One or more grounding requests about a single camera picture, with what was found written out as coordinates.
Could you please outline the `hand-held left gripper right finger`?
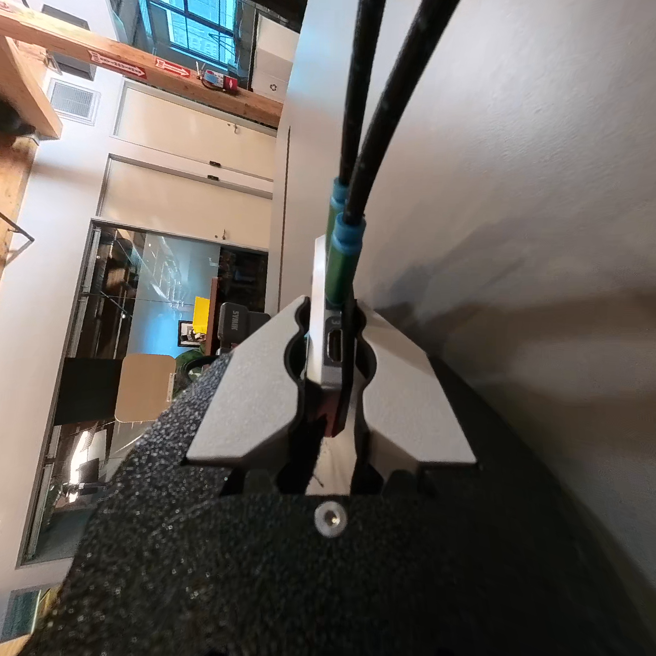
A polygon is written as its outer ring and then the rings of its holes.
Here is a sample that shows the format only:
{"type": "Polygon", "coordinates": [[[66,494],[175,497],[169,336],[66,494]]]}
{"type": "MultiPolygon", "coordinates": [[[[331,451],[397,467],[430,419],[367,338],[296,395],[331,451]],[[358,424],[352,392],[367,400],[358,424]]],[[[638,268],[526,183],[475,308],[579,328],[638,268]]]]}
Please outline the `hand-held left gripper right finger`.
{"type": "Polygon", "coordinates": [[[359,453],[380,476],[474,466],[476,456],[426,353],[357,302],[359,453]]]}

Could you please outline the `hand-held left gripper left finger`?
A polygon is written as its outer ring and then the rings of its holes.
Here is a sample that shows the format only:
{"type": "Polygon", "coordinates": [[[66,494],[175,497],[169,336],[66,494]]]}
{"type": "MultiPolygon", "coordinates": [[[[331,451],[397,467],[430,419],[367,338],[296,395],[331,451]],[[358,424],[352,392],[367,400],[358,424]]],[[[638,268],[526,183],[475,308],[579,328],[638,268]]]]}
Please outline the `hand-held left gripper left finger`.
{"type": "Polygon", "coordinates": [[[303,415],[300,365],[292,349],[307,331],[310,299],[300,296],[246,338],[228,366],[186,453],[199,466],[282,469],[303,415]]]}

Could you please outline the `dark hub adapter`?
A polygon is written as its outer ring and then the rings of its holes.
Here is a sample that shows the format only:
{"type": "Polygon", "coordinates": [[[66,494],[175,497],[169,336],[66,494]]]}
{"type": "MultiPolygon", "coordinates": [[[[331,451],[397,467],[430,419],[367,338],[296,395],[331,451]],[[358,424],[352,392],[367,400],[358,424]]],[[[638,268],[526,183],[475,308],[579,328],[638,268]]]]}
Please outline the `dark hub adapter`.
{"type": "Polygon", "coordinates": [[[345,425],[354,385],[354,300],[331,305],[325,296],[326,235],[314,244],[310,318],[306,349],[306,390],[309,415],[325,420],[324,435],[334,438],[345,425]]]}

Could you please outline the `long wooden table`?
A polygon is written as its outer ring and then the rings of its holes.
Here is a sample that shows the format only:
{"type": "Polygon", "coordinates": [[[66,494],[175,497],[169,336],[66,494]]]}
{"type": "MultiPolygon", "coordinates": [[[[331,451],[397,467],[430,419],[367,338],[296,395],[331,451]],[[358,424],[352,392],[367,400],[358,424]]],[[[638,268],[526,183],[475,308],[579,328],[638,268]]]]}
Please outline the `long wooden table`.
{"type": "Polygon", "coordinates": [[[214,356],[220,348],[220,340],[218,338],[219,292],[220,278],[213,277],[210,282],[209,316],[205,340],[205,355],[207,356],[214,356]]]}

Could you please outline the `glass partition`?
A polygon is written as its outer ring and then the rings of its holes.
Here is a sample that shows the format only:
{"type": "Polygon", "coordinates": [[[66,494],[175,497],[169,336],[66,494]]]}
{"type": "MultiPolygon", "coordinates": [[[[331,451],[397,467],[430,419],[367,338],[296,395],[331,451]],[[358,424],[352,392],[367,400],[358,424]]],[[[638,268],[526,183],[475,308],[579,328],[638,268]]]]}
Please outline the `glass partition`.
{"type": "Polygon", "coordinates": [[[95,221],[54,390],[20,563],[70,558],[119,464],[203,370],[176,372],[195,297],[264,312],[268,254],[95,221]]]}

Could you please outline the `white door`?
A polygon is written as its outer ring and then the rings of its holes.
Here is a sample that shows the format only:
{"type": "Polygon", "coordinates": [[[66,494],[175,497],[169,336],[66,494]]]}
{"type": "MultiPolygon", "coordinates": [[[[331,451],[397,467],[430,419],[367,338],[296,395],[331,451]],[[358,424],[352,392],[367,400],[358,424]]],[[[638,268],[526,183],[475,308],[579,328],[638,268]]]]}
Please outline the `white door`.
{"type": "Polygon", "coordinates": [[[272,194],[111,155],[96,217],[132,228],[268,250],[272,194]]]}
{"type": "Polygon", "coordinates": [[[201,105],[125,83],[113,135],[121,140],[197,160],[271,158],[274,135],[235,123],[201,105]]]}

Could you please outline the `red fire extinguisher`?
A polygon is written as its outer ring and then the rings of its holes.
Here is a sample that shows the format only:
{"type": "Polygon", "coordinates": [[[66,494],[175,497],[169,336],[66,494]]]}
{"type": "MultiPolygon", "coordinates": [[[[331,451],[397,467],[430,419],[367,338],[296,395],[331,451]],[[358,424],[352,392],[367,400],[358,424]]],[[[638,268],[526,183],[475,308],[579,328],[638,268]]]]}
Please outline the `red fire extinguisher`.
{"type": "Polygon", "coordinates": [[[232,95],[239,93],[239,80],[237,78],[211,70],[205,65],[200,66],[198,62],[196,64],[197,79],[204,88],[232,95]]]}

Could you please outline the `white recycling bin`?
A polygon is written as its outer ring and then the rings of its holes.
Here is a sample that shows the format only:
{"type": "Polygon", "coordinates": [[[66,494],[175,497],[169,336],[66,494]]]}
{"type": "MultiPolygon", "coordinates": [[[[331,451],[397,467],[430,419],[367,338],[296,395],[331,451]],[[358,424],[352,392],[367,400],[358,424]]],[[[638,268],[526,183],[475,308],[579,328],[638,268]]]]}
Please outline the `white recycling bin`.
{"type": "Polygon", "coordinates": [[[277,103],[284,103],[295,59],[299,34],[259,13],[250,89],[277,103]]]}

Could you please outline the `large paned window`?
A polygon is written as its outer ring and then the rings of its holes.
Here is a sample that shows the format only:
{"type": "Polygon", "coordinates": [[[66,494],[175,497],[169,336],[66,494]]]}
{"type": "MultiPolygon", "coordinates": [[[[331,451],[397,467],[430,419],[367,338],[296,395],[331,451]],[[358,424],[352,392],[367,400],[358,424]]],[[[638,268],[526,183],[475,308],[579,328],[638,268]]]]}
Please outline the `large paned window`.
{"type": "Polygon", "coordinates": [[[194,67],[245,76],[265,18],[299,33],[306,1],[110,1],[119,40],[194,67]]]}

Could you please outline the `wooden post with red stickers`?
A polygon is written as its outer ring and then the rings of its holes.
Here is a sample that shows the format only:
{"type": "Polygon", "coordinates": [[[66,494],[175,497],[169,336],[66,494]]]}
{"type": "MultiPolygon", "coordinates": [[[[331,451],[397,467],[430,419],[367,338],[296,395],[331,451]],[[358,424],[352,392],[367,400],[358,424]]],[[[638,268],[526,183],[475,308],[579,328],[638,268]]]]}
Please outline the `wooden post with red stickers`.
{"type": "Polygon", "coordinates": [[[218,88],[210,84],[200,68],[185,67],[11,1],[1,2],[1,35],[116,72],[247,121],[274,129],[279,126],[281,103],[237,85],[218,88]]]}

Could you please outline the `wall vent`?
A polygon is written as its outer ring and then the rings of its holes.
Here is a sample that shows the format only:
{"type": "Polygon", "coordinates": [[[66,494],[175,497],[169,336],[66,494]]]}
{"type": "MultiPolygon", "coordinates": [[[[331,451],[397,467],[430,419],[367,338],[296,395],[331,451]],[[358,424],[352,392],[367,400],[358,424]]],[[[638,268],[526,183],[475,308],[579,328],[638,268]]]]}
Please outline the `wall vent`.
{"type": "Polygon", "coordinates": [[[59,116],[83,125],[95,125],[101,97],[98,91],[51,78],[47,96],[59,116]]]}

